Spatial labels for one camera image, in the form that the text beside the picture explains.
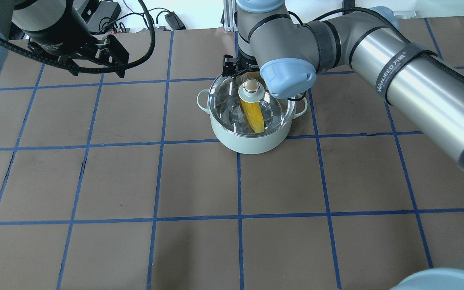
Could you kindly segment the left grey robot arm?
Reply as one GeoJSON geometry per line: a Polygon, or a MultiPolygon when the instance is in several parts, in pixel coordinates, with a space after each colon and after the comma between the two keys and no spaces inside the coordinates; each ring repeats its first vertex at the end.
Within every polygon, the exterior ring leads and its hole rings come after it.
{"type": "Polygon", "coordinates": [[[9,51],[75,76],[122,78],[130,57],[116,37],[96,39],[72,0],[0,0],[0,74],[9,51]]]}

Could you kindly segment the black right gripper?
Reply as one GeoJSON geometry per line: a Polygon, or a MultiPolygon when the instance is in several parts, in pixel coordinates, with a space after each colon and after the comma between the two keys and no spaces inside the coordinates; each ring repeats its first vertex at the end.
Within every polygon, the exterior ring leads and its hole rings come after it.
{"type": "Polygon", "coordinates": [[[235,78],[236,86],[240,86],[249,77],[260,78],[260,67],[255,57],[243,53],[243,51],[239,51],[235,57],[225,54],[223,56],[222,77],[235,78]]]}

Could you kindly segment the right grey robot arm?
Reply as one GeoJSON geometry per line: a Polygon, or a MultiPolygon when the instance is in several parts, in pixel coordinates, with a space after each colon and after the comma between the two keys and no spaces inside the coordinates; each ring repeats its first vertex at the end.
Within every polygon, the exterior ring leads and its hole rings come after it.
{"type": "Polygon", "coordinates": [[[237,58],[225,57],[224,76],[259,71],[273,97],[293,100],[319,73],[348,65],[464,173],[464,75],[405,38],[389,8],[343,7],[297,28],[283,0],[231,3],[237,58]]]}

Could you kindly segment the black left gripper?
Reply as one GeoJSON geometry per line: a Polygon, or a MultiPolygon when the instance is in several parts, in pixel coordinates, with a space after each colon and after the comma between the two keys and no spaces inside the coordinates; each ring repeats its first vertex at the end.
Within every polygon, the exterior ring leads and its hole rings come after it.
{"type": "Polygon", "coordinates": [[[129,52],[114,35],[105,35],[98,49],[98,40],[75,8],[27,8],[27,35],[34,55],[57,61],[58,68],[74,77],[80,73],[75,59],[109,67],[129,63],[129,52]]]}

